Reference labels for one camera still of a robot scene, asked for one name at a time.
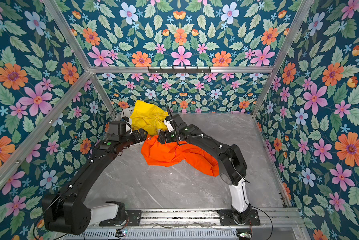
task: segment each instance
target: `yellow cloth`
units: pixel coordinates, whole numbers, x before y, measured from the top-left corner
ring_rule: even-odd
[[[132,119],[132,130],[143,128],[150,136],[157,135],[158,129],[166,131],[168,128],[163,120],[169,114],[154,104],[145,103],[137,100],[134,111],[130,118]]]

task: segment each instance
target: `orange bag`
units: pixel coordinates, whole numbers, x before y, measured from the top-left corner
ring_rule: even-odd
[[[148,165],[158,165],[164,167],[173,166],[183,159],[195,169],[210,176],[218,176],[218,162],[210,154],[201,148],[192,145],[184,144],[185,141],[161,144],[158,142],[158,135],[151,137],[147,136],[141,153],[144,156]]]

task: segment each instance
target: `flower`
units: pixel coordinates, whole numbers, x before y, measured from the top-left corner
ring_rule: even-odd
[[[98,50],[97,47],[92,46],[92,51],[94,53],[89,52],[88,55],[89,55],[89,57],[95,59],[94,64],[96,66],[99,66],[102,64],[104,67],[108,67],[109,66],[108,63],[110,63],[110,64],[114,63],[113,60],[111,60],[110,58],[107,58],[107,56],[108,56],[107,50],[102,50],[100,53],[100,50]]]
[[[344,13],[342,15],[341,20],[344,20],[346,17],[352,18],[354,15],[354,11],[359,9],[359,0],[349,0],[348,6],[343,7],[341,12]]]
[[[337,81],[339,81],[343,77],[343,67],[340,67],[340,63],[335,63],[335,65],[330,64],[327,69],[323,71],[324,77],[322,78],[322,81],[325,83],[326,86],[329,86],[330,84],[332,86],[337,84]]]
[[[177,32],[174,34],[174,37],[175,37],[174,40],[179,45],[183,45],[187,41],[186,39],[187,33],[182,28],[177,29]]]
[[[338,212],[340,209],[341,209],[342,211],[345,211],[345,207],[343,206],[343,204],[345,203],[345,200],[340,199],[340,196],[338,195],[338,193],[334,193],[334,195],[331,194],[331,193],[329,193],[329,196],[330,196],[330,198],[331,198],[331,200],[329,200],[329,203],[330,203],[331,205],[334,205],[334,208],[335,208],[335,210],[336,210],[337,212]]]
[[[359,166],[359,139],[358,134],[349,132],[348,136],[341,134],[339,142],[335,142],[335,149],[340,160],[345,159],[345,164],[354,167],[354,162]]]
[[[278,29],[277,28],[269,28],[268,31],[263,33],[261,37],[261,41],[263,45],[270,45],[275,41],[275,38],[278,37]]]
[[[27,75],[17,64],[5,63],[5,68],[0,67],[0,82],[4,82],[3,85],[7,88],[19,90],[19,87],[25,86],[28,82],[28,78],[25,77]]]
[[[145,92],[145,96],[147,96],[149,99],[156,98],[157,95],[155,94],[154,90],[147,89]]]
[[[138,21],[138,16],[135,14],[136,9],[133,5],[128,6],[127,3],[121,3],[123,10],[120,10],[120,16],[126,18],[126,23],[131,25],[134,22]]]
[[[53,95],[51,93],[43,94],[43,88],[41,84],[36,84],[35,87],[36,92],[34,92],[31,88],[28,87],[25,87],[24,89],[25,89],[25,93],[27,93],[30,96],[30,98],[22,97],[19,99],[18,102],[25,106],[32,104],[32,106],[29,108],[30,116],[37,115],[38,109],[43,114],[47,114],[52,109],[52,105],[47,101],[52,99]]]
[[[170,55],[173,58],[176,58],[176,60],[174,60],[173,65],[177,66],[179,64],[181,64],[181,66],[185,65],[190,65],[190,61],[188,60],[188,58],[190,58],[192,56],[191,52],[186,52],[185,53],[185,48],[184,46],[179,46],[178,47],[178,53],[176,52],[172,52],[170,53]]]
[[[44,30],[46,29],[46,25],[44,22],[40,22],[40,17],[38,15],[38,13],[33,12],[33,15],[32,15],[30,12],[25,11],[25,17],[29,20],[26,22],[28,27],[31,30],[35,29],[40,36],[43,36]]]
[[[16,103],[15,106],[9,106],[10,109],[13,110],[13,112],[10,113],[10,115],[15,116],[17,115],[17,117],[19,119],[22,118],[22,115],[27,115],[28,113],[25,111],[26,110],[26,106],[21,106],[20,103]]]
[[[229,5],[225,5],[222,8],[222,12],[224,12],[224,14],[222,14],[221,16],[221,21],[225,22],[227,20],[228,24],[232,24],[234,21],[234,18],[238,17],[239,15],[239,10],[235,9],[237,7],[237,3],[232,2],[230,3],[230,7]]]
[[[309,24],[308,30],[310,30],[310,36],[313,36],[316,31],[321,30],[323,25],[323,18],[325,17],[325,12],[321,14],[316,13],[313,17],[313,22]]]
[[[325,161],[325,157],[328,159],[332,159],[331,153],[329,153],[329,150],[331,150],[331,144],[326,144],[324,140],[321,138],[319,141],[319,144],[314,142],[313,146],[317,149],[314,151],[314,156],[320,156],[321,162]]]
[[[282,150],[282,142],[281,142],[281,139],[279,138],[276,138],[274,140],[274,148],[276,149],[277,152],[281,151]]]
[[[279,93],[279,95],[281,96],[281,102],[284,101],[285,103],[287,102],[287,98],[290,97],[290,93],[289,92],[289,87],[285,88],[283,87],[282,88],[282,92]]]
[[[297,70],[295,69],[294,63],[289,63],[287,66],[285,66],[282,74],[283,83],[289,85],[294,80],[294,74],[296,72]]]
[[[231,54],[226,53],[226,51],[221,51],[221,53],[216,53],[212,62],[215,67],[227,67],[231,63]]]
[[[17,172],[16,174],[14,174],[13,176],[11,176],[11,178],[9,178],[9,180],[6,182],[5,186],[2,189],[2,194],[6,195],[8,194],[8,192],[10,192],[11,186],[13,187],[21,187],[21,181],[17,180],[19,178],[22,178],[25,175],[24,171],[20,171]]]
[[[40,156],[39,152],[36,151],[36,150],[40,149],[40,147],[41,147],[41,144],[36,144],[36,145],[34,146],[32,152],[29,153],[29,155],[26,157],[26,161],[27,161],[27,162],[31,162],[32,159],[33,159],[33,157],[39,157],[39,156]]]
[[[198,44],[198,48],[197,48],[197,51],[199,51],[199,53],[206,53],[206,50],[207,50],[207,47],[205,46],[205,43],[202,43],[201,44]]]
[[[52,155],[53,152],[58,152],[59,144],[57,144],[56,141],[48,142],[48,147],[46,148],[46,151],[49,151],[49,154]]]
[[[41,187],[45,186],[46,189],[50,189],[52,187],[52,183],[56,183],[58,180],[58,177],[55,176],[55,174],[56,174],[56,171],[54,169],[51,170],[50,173],[48,171],[44,172],[42,174],[42,177],[44,179],[42,179],[39,182],[39,185]]]
[[[211,94],[210,94],[211,98],[217,99],[221,95],[222,93],[220,92],[220,89],[211,90]]]
[[[262,66],[264,64],[265,66],[270,64],[270,61],[268,58],[271,58],[275,55],[275,52],[269,52],[270,46],[266,46],[263,51],[257,49],[255,51],[256,58],[253,58],[250,60],[250,63],[257,63],[256,66]]]
[[[337,109],[336,111],[334,111],[335,114],[339,114],[341,118],[343,118],[343,115],[349,115],[350,111],[348,110],[350,108],[351,104],[345,104],[345,100],[341,101],[341,105],[340,104],[335,104],[335,108]]]
[[[339,183],[340,186],[341,186],[341,189],[344,190],[344,191],[346,191],[346,189],[347,189],[346,184],[349,185],[350,187],[355,186],[353,180],[348,178],[348,177],[351,176],[351,170],[350,169],[345,169],[345,171],[342,172],[342,166],[339,163],[337,163],[335,168],[337,170],[335,170],[334,168],[330,169],[331,174],[335,176],[331,180],[334,184]]]
[[[313,83],[311,85],[311,93],[304,93],[303,97],[308,100],[305,105],[304,105],[304,109],[310,109],[311,107],[311,111],[314,115],[317,114],[318,112],[318,105],[320,105],[321,107],[324,107],[327,105],[327,101],[325,98],[321,98],[321,96],[323,96],[326,93],[326,86],[321,87],[318,91],[317,91],[317,85],[315,83]]]
[[[98,105],[96,104],[95,101],[93,101],[92,103],[89,104],[90,107],[90,112],[91,113],[97,113],[97,109],[98,109]]]
[[[306,170],[302,170],[301,172],[302,176],[304,176],[303,178],[303,183],[305,185],[309,184],[311,187],[314,186],[314,180],[315,180],[315,175],[314,173],[310,172],[310,168],[306,168]]]

